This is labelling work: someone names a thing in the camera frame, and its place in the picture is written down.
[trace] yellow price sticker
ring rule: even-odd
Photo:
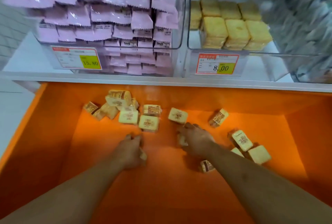
[[[233,74],[236,63],[219,63],[217,74]]]
[[[80,55],[83,67],[87,69],[101,69],[98,56]]]

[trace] person's right arm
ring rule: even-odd
[[[332,223],[332,208],[276,173],[214,142],[198,125],[186,123],[178,131],[185,151],[207,159],[223,176],[257,223]]]

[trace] person's right hand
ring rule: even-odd
[[[206,130],[197,124],[186,123],[183,127],[178,127],[177,131],[186,138],[187,146],[182,149],[188,154],[207,159],[214,146],[214,138]]]

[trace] person's left hand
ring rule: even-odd
[[[144,161],[140,158],[142,154],[141,141],[141,136],[131,139],[130,134],[126,135],[113,151],[112,158],[117,160],[123,169],[131,169],[143,164]]]

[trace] drawer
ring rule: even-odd
[[[102,104],[109,89],[129,90],[140,105],[158,104],[159,131],[144,132],[146,167],[123,172],[96,210],[92,223],[252,223],[225,180],[197,171],[177,146],[171,107],[230,148],[227,133],[243,130],[272,156],[268,169],[332,205],[332,96],[326,93],[109,84],[45,83],[0,160],[0,219],[105,158],[137,126],[82,110]],[[208,119],[224,108],[229,117],[213,129]]]

